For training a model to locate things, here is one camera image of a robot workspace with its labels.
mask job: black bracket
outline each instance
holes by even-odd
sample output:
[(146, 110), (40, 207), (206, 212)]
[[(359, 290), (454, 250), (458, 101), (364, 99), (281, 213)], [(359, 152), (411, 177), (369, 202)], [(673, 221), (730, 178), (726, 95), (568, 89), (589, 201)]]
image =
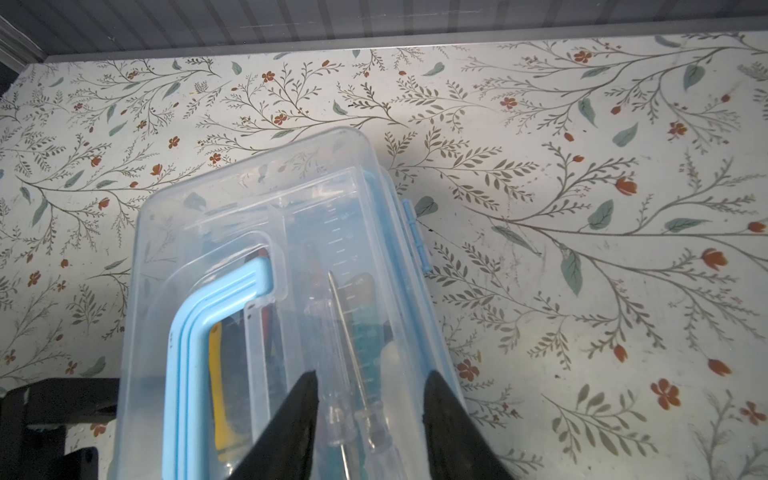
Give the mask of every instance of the black bracket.
[(46, 379), (0, 402), (0, 480), (98, 480), (95, 447), (64, 455), (67, 424), (106, 423), (118, 379)]

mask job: orange flower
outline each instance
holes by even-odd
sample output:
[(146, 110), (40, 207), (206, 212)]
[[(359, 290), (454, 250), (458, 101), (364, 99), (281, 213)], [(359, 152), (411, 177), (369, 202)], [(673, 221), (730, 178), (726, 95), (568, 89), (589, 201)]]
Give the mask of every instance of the orange flower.
[(468, 381), (472, 381), (476, 376), (480, 376), (480, 369), (472, 365), (469, 359), (464, 360), (463, 363), (459, 363), (456, 368), (458, 369), (458, 376)]
[(621, 345), (616, 345), (616, 348), (614, 348), (614, 355), (619, 359), (619, 362), (624, 363), (624, 360), (627, 359), (627, 350)]
[(669, 133), (675, 137), (678, 137), (680, 135), (685, 135), (685, 132), (688, 131), (688, 129), (685, 128), (685, 125), (681, 123), (671, 122), (670, 127), (671, 128)]
[(38, 280), (40, 280), (40, 270), (29, 276), (29, 283), (27, 283), (27, 286), (37, 285)]
[(717, 268), (718, 265), (726, 266), (728, 264), (728, 260), (726, 260), (723, 252), (715, 250), (714, 248), (707, 248), (704, 253), (701, 254), (701, 259), (704, 260), (704, 263), (709, 268), (714, 268), (715, 270), (719, 270), (719, 268)]
[(707, 362), (707, 366), (719, 376), (726, 376), (730, 373), (728, 365), (722, 363), (720, 360), (710, 359), (709, 362)]
[(680, 406), (680, 399), (677, 398), (677, 394), (680, 393), (680, 390), (676, 386), (670, 385), (667, 379), (659, 380), (658, 385), (656, 383), (651, 383), (650, 389), (659, 396), (658, 402), (662, 409), (669, 410), (670, 405), (676, 407)]
[(580, 61), (581, 63), (587, 63), (589, 59), (592, 58), (592, 54), (588, 51), (580, 51), (576, 55), (574, 55), (575, 61)]
[(616, 180), (616, 190), (629, 197), (637, 193), (637, 184), (627, 180), (626, 177), (622, 177)]
[(518, 102), (514, 98), (505, 97), (504, 101), (500, 101), (500, 104), (502, 104), (502, 107), (506, 107), (507, 110), (511, 110), (512, 107), (518, 104)]
[(746, 228), (749, 229), (750, 232), (762, 233), (766, 231), (766, 224), (761, 222), (750, 222), (750, 224), (747, 225)]
[(91, 423), (91, 430), (94, 432), (94, 437), (98, 437), (107, 431), (107, 426), (104, 423)]
[(757, 408), (757, 406), (753, 402), (747, 402), (746, 406), (747, 406), (746, 409), (745, 408), (739, 409), (739, 413), (741, 415), (744, 415), (745, 417), (748, 417), (752, 425), (757, 425), (758, 422), (766, 421), (766, 414), (756, 412), (755, 409)]

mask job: floral pattern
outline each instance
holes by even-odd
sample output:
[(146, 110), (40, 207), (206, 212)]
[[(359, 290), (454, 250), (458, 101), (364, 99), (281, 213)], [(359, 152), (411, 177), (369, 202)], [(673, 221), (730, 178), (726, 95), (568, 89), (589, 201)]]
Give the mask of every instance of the floral pattern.
[(0, 101), (0, 393), (119, 374), (153, 192), (348, 126), (416, 205), (511, 471), (765, 475), (766, 55), (754, 32), (32, 65)]

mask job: floral tablecloth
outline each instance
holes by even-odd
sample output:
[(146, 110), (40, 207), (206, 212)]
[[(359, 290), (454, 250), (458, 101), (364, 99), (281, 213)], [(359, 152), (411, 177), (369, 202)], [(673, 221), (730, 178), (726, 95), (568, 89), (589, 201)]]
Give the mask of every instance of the floral tablecloth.
[(149, 195), (348, 125), (417, 205), (512, 472), (765, 478), (767, 65), (764, 32), (32, 65), (0, 104), (0, 391), (119, 375)]

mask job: transparent lid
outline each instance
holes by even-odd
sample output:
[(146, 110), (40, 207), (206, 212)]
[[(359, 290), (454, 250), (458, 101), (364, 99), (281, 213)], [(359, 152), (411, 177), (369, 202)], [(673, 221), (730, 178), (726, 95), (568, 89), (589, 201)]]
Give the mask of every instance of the transparent lid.
[(320, 400), (313, 478), (428, 478), (426, 376), (438, 370), (461, 396), (403, 217), (370, 143), (348, 128), (147, 200), (126, 320), (118, 478), (158, 478), (170, 455), (163, 435), (183, 444), (189, 433), (164, 432), (177, 312), (257, 257), (268, 260), (271, 290), (210, 328), (207, 440), (201, 452), (174, 454), (176, 463), (201, 459), (183, 478), (226, 478), (308, 370)]

